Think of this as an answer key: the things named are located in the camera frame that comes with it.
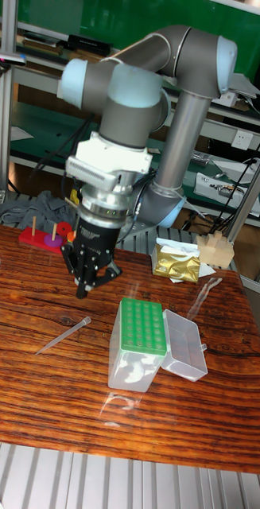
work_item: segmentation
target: plastic pipette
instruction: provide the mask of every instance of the plastic pipette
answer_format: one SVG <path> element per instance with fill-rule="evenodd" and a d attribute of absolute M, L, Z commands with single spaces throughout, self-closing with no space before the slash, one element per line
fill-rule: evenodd
<path fill-rule="evenodd" d="M 36 352 L 35 355 L 38 356 L 39 353 L 44 352 L 45 350 L 48 350 L 54 344 L 59 343 L 59 341 L 64 340 L 65 337 L 70 336 L 70 334 L 73 334 L 74 332 L 76 332 L 79 328 L 83 327 L 84 325 L 90 324 L 90 322 L 91 322 L 90 317 L 84 318 L 77 325 L 74 325 L 74 327 L 71 327 L 68 331 L 63 332 L 63 334 L 60 334 L 60 336 L 56 337 L 55 340 L 52 340 L 49 343 L 47 343 L 41 350 L 38 350 L 38 352 Z"/>

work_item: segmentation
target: laboratory bench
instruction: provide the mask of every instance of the laboratory bench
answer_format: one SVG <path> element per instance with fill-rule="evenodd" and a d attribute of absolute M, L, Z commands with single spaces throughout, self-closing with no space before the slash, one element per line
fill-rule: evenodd
<path fill-rule="evenodd" d="M 20 244 L 19 233 L 0 225 L 4 509 L 42 500 L 45 509 L 243 509 L 244 500 L 260 509 L 260 336 L 239 276 L 218 270 L 194 319 L 208 347 L 205 377 L 160 369 L 147 393 L 113 390 L 108 348 L 122 297 L 186 317 L 209 277 L 174 285 L 153 276 L 142 254 L 150 235 L 137 235 L 123 243 L 135 252 L 117 250 L 122 276 L 78 301 L 62 257 Z M 192 241 L 186 231 L 157 234 Z M 87 327 L 34 355 L 85 316 Z"/>

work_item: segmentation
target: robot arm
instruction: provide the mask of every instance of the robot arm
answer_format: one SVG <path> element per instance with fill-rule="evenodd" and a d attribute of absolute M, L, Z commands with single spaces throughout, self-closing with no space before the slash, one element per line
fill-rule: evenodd
<path fill-rule="evenodd" d="M 77 236 L 63 255 L 75 275 L 77 297 L 117 277 L 114 246 L 130 208 L 138 174 L 149 171 L 146 141 L 169 113 L 156 72 L 177 78 L 182 90 L 161 164 L 146 189 L 140 217 L 171 226 L 179 189 L 211 100 L 228 89 L 234 42 L 184 26 L 170 26 L 98 64 L 72 60 L 62 77 L 65 100 L 102 115 L 99 133 L 78 145 L 66 171 L 87 185 L 78 207 Z M 103 276 L 98 271 L 107 266 Z"/>

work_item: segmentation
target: wood grain surface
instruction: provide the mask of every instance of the wood grain surface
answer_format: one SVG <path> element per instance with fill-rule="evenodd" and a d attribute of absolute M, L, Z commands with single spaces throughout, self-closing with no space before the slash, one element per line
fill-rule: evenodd
<path fill-rule="evenodd" d="M 174 285 L 151 274 L 149 256 L 117 251 L 122 276 L 79 301 L 62 258 L 20 245 L 19 233 L 0 226 L 0 441 L 260 473 L 260 337 L 236 273 L 217 272 L 195 318 L 207 376 L 160 369 L 145 394 L 111 390 L 122 297 L 186 317 L 209 278 Z M 87 315 L 87 327 L 34 355 Z"/>

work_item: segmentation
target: gold package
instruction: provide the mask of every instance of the gold package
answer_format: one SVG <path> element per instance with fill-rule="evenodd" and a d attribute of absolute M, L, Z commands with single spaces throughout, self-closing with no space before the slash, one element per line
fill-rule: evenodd
<path fill-rule="evenodd" d="M 197 282 L 200 260 L 195 255 L 163 253 L 156 244 L 152 253 L 153 275 L 180 281 Z"/>

